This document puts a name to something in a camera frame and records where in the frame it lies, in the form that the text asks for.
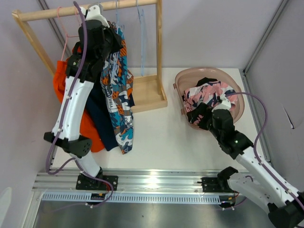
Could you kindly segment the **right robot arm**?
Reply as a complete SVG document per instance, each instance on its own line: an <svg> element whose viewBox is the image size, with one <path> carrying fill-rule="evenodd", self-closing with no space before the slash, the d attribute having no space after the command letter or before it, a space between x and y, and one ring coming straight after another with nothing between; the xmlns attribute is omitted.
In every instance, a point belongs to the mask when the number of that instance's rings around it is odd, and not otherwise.
<svg viewBox="0 0 304 228"><path fill-rule="evenodd" d="M212 108L199 105L193 117L196 124L212 133L221 150L253 175L250 181L228 167L219 173L217 187L241 193L258 205L276 228L295 228L304 220L304 194L288 183L257 152L254 144L235 129L230 111L222 104Z"/></svg>

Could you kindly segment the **black shorts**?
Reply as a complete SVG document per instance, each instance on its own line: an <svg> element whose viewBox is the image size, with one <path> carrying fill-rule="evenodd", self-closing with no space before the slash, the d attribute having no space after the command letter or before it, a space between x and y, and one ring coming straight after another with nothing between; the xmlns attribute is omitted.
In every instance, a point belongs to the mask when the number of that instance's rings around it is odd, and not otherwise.
<svg viewBox="0 0 304 228"><path fill-rule="evenodd" d="M190 99L190 97L195 96L197 94L200 94L201 91L205 88L205 87L209 87L212 86L214 84L218 83L218 80L215 78L208 78L208 77L204 77L202 79L200 79L195 86L187 88L184 90L183 94L182 94L182 99L183 101L187 101Z"/></svg>

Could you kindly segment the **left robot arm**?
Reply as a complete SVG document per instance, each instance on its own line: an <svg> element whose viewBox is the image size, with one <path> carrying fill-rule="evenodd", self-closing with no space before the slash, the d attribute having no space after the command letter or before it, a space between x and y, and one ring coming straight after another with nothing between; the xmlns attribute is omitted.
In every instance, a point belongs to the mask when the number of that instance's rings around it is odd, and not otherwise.
<svg viewBox="0 0 304 228"><path fill-rule="evenodd" d="M78 34L80 41L67 61L65 92L57 122L52 131L44 134L44 140L51 143L49 153L56 146L68 153L87 176L86 184L98 190L103 185L102 168L93 158L92 140L81 135L80 125L89 94L108 56L122 48L122 38L96 19L83 22Z"/></svg>

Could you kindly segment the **navy blue shorts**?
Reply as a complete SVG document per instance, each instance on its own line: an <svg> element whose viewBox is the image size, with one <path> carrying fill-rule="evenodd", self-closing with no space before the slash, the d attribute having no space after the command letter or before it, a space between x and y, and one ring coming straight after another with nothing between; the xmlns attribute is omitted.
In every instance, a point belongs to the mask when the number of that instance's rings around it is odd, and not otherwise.
<svg viewBox="0 0 304 228"><path fill-rule="evenodd" d="M85 109L91 119L89 138L92 139L92 152L103 149L110 151L118 146L112 122L107 110L106 98L100 82L95 82L88 96Z"/></svg>

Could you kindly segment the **blue wire hanger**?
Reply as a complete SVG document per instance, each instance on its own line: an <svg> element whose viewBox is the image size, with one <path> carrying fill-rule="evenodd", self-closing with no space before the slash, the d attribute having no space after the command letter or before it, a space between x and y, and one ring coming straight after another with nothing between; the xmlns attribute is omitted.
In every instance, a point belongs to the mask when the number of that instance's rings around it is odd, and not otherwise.
<svg viewBox="0 0 304 228"><path fill-rule="evenodd" d="M120 31L123 33L124 25L120 23L120 18L119 18L119 0L115 0L115 15L116 15L117 30L120 29Z"/></svg>
<svg viewBox="0 0 304 228"><path fill-rule="evenodd" d="M140 8L139 2L136 1L136 8L138 12L138 19L141 28L141 76L144 75L144 67L145 67L145 56L146 56L146 44L145 44L145 15L144 10Z"/></svg>

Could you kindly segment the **blue orange patterned shorts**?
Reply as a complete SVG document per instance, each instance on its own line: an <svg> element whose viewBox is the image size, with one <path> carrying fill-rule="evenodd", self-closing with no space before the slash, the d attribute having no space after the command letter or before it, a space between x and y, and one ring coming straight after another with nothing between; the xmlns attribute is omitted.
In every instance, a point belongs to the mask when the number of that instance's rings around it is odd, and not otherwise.
<svg viewBox="0 0 304 228"><path fill-rule="evenodd" d="M122 27L114 22L109 24L122 38L123 47L118 52L110 54L104 62L100 84L117 144L122 154L126 154L133 148L133 74L128 69L127 47Z"/></svg>

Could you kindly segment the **pink patterned shorts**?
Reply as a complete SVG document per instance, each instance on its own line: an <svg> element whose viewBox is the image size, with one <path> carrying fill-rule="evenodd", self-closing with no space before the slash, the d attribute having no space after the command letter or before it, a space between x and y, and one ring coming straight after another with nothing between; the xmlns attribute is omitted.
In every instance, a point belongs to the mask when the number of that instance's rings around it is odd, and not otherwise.
<svg viewBox="0 0 304 228"><path fill-rule="evenodd" d="M236 107L236 102L238 100L236 91L227 83L218 81L218 83L212 86L205 87L200 94L190 97L190 99L187 101L183 101L185 113L187 114L187 112L194 110L201 103L205 103L214 108L221 102L221 94L225 94L226 97L230 100L230 111L234 110L234 108Z"/></svg>

